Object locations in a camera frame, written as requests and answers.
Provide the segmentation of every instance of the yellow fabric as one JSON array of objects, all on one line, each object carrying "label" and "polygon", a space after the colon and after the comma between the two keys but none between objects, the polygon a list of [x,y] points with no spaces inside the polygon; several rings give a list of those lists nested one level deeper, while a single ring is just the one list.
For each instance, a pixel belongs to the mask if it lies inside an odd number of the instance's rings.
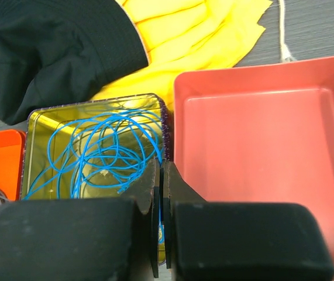
[{"label": "yellow fabric", "polygon": [[265,28],[269,0],[117,0],[135,23],[150,64],[102,88],[92,100],[153,92],[173,110],[182,72],[234,66]]}]

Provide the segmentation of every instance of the yellow cloth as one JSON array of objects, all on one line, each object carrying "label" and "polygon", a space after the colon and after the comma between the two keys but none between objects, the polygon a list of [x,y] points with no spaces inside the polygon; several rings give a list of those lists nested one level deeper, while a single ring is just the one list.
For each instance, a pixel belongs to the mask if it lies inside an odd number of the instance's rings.
[{"label": "yellow cloth", "polygon": [[182,72],[232,67],[265,28],[269,0],[117,0],[135,23],[150,64],[102,88],[92,100],[152,92],[173,110],[173,81]]}]

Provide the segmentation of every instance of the black hat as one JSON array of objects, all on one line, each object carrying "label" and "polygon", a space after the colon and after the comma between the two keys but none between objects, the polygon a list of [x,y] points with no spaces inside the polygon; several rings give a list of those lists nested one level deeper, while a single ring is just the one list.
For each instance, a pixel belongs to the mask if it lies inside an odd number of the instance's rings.
[{"label": "black hat", "polygon": [[4,0],[0,119],[90,99],[148,65],[141,38],[115,0]]}]

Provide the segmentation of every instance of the tangled blue cord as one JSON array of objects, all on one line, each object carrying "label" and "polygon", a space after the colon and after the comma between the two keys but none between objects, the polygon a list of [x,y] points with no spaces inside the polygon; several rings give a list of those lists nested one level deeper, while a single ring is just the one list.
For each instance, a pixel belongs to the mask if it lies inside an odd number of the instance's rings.
[{"label": "tangled blue cord", "polygon": [[[142,118],[147,122],[140,124],[135,121],[135,118]],[[147,162],[152,157],[156,156],[160,163],[162,161],[163,141],[150,124],[157,126],[161,131],[161,119],[157,114],[144,109],[129,109],[120,113],[106,112],[91,118],[71,121],[59,127],[52,134],[47,144],[49,167],[35,178],[30,185],[29,192],[23,199],[29,199],[54,180],[56,180],[56,196],[60,198],[61,178],[68,172],[72,172],[70,180],[71,198],[80,197],[82,184],[85,187],[91,186],[99,189],[118,188],[119,193],[123,192],[131,182],[142,175]],[[52,146],[55,137],[66,127],[74,127],[70,141],[63,152],[53,160],[51,151],[53,151]],[[140,152],[120,143],[119,136],[125,132],[132,133]],[[140,139],[143,136],[153,147],[153,151],[148,155]],[[94,171],[85,175],[84,167],[90,167]],[[54,170],[56,174],[40,186],[36,186],[49,170]],[[117,183],[111,185],[92,183],[92,177],[102,172],[111,174]]]}]

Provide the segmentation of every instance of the pink plastic bin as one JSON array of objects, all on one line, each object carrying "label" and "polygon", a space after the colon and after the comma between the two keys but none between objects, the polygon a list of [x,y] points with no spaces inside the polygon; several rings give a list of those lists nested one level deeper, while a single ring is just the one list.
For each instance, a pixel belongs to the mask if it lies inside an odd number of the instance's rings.
[{"label": "pink plastic bin", "polygon": [[174,160],[209,201],[308,207],[334,258],[334,57],[183,73]]}]

